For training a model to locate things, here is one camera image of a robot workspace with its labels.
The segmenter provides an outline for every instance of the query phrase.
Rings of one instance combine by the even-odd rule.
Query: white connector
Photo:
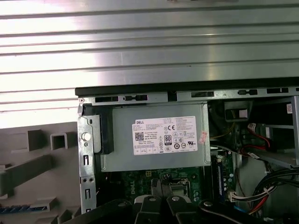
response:
[[[229,190],[229,191],[227,192],[227,194],[228,194],[228,199],[229,199],[230,202],[236,202],[236,200],[233,198],[233,194],[236,194],[235,191],[233,191],[233,190]]]

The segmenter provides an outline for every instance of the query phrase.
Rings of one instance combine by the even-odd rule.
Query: cable bundle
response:
[[[299,168],[273,171],[260,181],[253,193],[253,196],[240,197],[233,194],[232,198],[236,201],[252,202],[252,209],[249,211],[249,214],[253,214],[262,208],[263,204],[268,199],[269,194],[275,191],[278,186],[290,184],[299,188],[299,182],[293,180],[295,175],[299,175]]]

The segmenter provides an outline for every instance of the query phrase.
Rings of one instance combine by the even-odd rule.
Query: cable tie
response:
[[[267,195],[270,195],[270,193],[269,193],[268,189],[266,189],[266,188],[263,188],[263,191],[264,191],[264,192],[266,192],[266,193],[267,193]]]

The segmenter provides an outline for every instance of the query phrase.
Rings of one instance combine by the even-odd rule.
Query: motherboard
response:
[[[153,178],[171,178],[170,187],[174,195],[187,196],[194,204],[198,204],[201,197],[202,169],[172,168],[122,172],[125,187],[125,197],[134,203],[136,197],[151,195],[151,180]]]
[[[235,174],[233,155],[231,152],[218,151],[211,156],[213,196],[215,200],[224,202],[227,200],[227,192],[235,190]]]

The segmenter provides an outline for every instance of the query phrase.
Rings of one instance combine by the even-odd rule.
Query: red sticker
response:
[[[206,142],[206,138],[207,138],[207,132],[201,132],[198,143],[203,145]]]

